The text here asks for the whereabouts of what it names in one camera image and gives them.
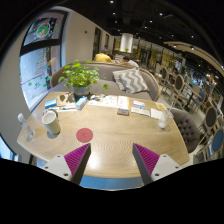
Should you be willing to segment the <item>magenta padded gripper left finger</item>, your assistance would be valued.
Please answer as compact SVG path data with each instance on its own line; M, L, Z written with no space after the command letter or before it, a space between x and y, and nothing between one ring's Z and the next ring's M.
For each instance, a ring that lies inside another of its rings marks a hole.
M79 185L91 154L91 144L85 144L66 155L57 154L42 169Z

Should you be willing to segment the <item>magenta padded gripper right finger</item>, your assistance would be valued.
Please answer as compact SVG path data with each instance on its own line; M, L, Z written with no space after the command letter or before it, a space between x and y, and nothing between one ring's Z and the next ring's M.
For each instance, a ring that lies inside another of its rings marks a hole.
M181 170L181 166L167 154L158 155L136 143L132 153L145 185Z

